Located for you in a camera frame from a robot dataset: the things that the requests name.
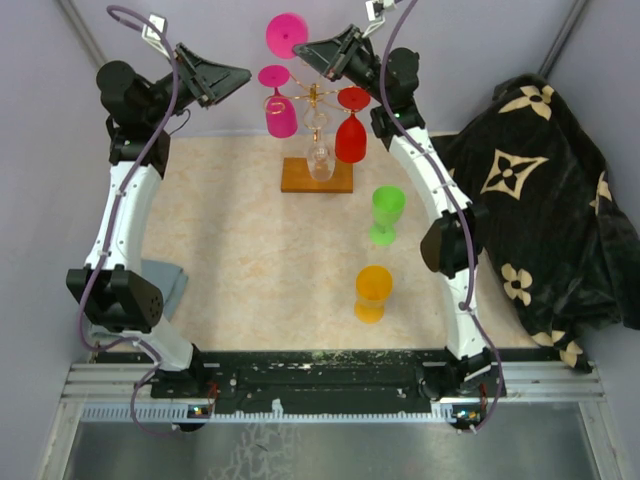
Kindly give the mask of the red plastic wine glass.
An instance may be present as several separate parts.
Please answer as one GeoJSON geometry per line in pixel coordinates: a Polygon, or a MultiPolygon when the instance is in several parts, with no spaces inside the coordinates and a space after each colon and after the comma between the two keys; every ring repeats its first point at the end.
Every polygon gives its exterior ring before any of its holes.
{"type": "Polygon", "coordinates": [[[355,164],[367,151],[367,132],[356,114],[369,105],[370,95],[362,88],[349,87],[338,93],[337,100],[348,116],[337,130],[335,154],[341,162],[355,164]]]}

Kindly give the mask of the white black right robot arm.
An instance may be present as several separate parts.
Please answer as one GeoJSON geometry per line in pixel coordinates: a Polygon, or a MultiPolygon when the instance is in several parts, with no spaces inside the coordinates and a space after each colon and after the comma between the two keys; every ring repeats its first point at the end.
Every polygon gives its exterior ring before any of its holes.
{"type": "Polygon", "coordinates": [[[433,146],[414,99],[418,53],[400,47],[378,57],[354,25],[328,40],[297,44],[293,51],[324,78],[347,78],[378,101],[371,112],[374,134],[406,171],[431,221],[420,252],[443,281],[448,356],[443,379],[454,393],[470,395],[492,363],[475,298],[479,237],[487,211],[457,186],[433,146]]]}

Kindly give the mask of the gold wire wine glass rack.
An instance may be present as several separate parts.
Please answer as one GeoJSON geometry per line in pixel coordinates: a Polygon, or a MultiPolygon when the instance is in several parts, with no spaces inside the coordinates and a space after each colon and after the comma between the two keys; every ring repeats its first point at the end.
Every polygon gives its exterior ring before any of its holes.
{"type": "Polygon", "coordinates": [[[268,133],[286,139],[298,133],[296,101],[304,101],[307,110],[303,118],[312,141],[303,158],[287,157],[283,161],[281,191],[283,193],[351,193],[353,191],[353,165],[362,161],[367,153],[368,137],[357,114],[370,103],[370,95],[359,87],[346,87],[324,91],[319,84],[301,85],[303,93],[287,96],[280,88],[294,76],[281,65],[263,68],[259,82],[273,90],[263,103],[268,133]],[[335,141],[328,142],[323,130],[329,117],[321,107],[327,106],[346,114],[337,129],[335,141]]]}

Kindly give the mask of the magenta plastic wine glass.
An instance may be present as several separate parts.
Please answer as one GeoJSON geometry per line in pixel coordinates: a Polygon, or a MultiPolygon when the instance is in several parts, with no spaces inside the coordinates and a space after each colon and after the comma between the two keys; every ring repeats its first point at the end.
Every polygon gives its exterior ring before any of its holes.
{"type": "Polygon", "coordinates": [[[297,133],[298,121],[292,101],[280,92],[290,79],[289,70],[281,65],[269,65],[258,74],[259,82],[273,89],[273,94],[264,102],[266,125],[269,134],[285,139],[297,133]]]}

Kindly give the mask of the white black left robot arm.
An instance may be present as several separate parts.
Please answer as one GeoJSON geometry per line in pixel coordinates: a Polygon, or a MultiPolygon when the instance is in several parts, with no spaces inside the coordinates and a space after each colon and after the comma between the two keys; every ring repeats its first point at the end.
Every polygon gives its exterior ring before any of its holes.
{"type": "Polygon", "coordinates": [[[171,137],[168,120],[191,103],[208,108],[251,79],[249,70],[208,61],[178,44],[171,72],[150,82],[126,62],[103,65],[96,76],[108,113],[109,193],[96,240],[66,285],[79,305],[81,326],[98,326],[114,342],[142,349],[184,395],[201,394],[208,373],[194,364],[195,347],[164,315],[160,289],[141,273],[141,251],[152,203],[164,179],[171,137]]]}

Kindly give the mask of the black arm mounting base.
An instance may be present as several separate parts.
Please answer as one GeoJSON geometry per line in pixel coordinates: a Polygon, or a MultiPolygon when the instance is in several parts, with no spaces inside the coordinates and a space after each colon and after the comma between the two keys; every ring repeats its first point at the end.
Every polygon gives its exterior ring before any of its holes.
{"type": "Polygon", "coordinates": [[[454,388],[445,350],[201,352],[186,372],[164,372],[134,353],[102,353],[100,367],[141,368],[130,384],[154,400],[178,401],[183,431],[207,422],[381,421],[441,414],[461,430],[479,426],[506,393],[501,365],[454,388]]]}

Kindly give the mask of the clear wine glass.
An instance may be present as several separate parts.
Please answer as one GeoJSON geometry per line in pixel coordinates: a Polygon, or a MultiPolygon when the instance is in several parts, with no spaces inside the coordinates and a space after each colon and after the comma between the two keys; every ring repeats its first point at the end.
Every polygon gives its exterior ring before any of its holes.
{"type": "Polygon", "coordinates": [[[324,141],[314,142],[307,151],[307,166],[311,177],[318,182],[330,180],[334,174],[335,158],[324,141]]]}

